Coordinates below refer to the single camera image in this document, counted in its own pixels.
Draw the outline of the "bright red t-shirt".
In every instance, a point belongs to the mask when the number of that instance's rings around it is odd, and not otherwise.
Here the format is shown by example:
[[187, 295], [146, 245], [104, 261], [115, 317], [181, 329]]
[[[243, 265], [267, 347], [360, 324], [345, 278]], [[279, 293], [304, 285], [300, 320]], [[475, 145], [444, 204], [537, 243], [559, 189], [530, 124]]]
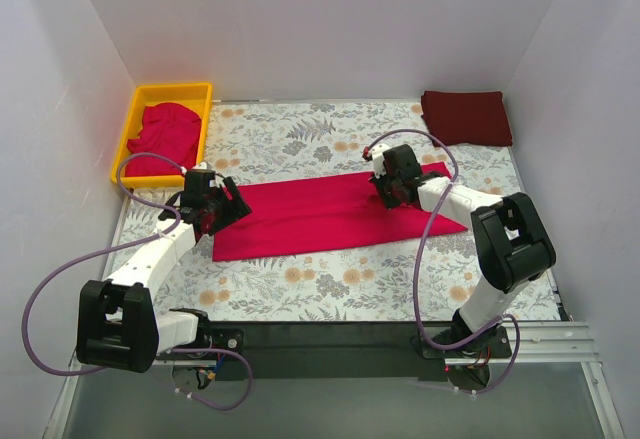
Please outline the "bright red t-shirt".
[[388, 209], [358, 172], [239, 188], [252, 212], [214, 235], [215, 262], [358, 248], [415, 239], [430, 214]]

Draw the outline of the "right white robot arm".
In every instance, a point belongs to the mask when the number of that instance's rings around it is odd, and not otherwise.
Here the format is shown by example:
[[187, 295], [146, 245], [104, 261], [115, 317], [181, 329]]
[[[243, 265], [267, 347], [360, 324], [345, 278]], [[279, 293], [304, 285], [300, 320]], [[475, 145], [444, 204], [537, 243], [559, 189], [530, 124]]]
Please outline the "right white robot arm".
[[[369, 146], [363, 158], [373, 166], [370, 182], [384, 205], [411, 205], [430, 214], [416, 253], [413, 277], [414, 315], [428, 347], [475, 356], [489, 343], [488, 332], [527, 286], [556, 263], [556, 252], [531, 198], [522, 193], [489, 194], [456, 183], [455, 175], [426, 173], [408, 145]], [[457, 309], [448, 329], [434, 337], [424, 327], [419, 305], [419, 269], [426, 239], [439, 217], [473, 233], [481, 277], [474, 292]]]

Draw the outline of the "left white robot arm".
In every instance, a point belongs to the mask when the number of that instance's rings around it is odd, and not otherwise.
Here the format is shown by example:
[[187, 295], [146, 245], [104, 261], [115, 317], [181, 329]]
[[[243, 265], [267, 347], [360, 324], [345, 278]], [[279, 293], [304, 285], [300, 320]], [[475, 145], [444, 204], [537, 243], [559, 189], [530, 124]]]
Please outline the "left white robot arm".
[[183, 190], [163, 204], [153, 238], [107, 279], [89, 281], [81, 289], [78, 360], [142, 373], [159, 354], [177, 347], [190, 358], [205, 357], [213, 345], [207, 314], [190, 308], [158, 313], [154, 299], [202, 237], [250, 212], [232, 178], [213, 170], [187, 171]]

